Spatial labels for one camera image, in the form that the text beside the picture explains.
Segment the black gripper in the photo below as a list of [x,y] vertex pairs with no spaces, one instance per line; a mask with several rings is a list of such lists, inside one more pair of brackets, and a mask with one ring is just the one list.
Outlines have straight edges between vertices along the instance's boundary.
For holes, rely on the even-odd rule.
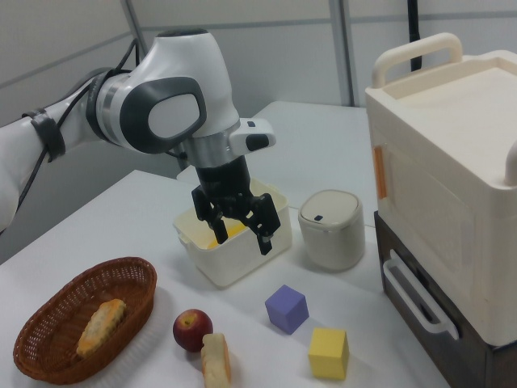
[[206,221],[219,244],[228,239],[223,217],[241,221],[257,237],[262,255],[271,249],[271,239],[280,219],[269,193],[253,196],[250,173],[244,156],[218,167],[195,169],[200,185],[192,191],[195,213]]

